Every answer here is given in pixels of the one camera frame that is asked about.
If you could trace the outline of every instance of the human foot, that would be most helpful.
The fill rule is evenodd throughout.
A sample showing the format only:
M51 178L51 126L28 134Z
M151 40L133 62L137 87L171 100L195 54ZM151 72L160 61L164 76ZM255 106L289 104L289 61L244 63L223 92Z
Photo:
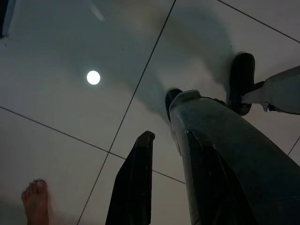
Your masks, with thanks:
M43 180L34 180L21 197L27 225L49 225L47 184Z

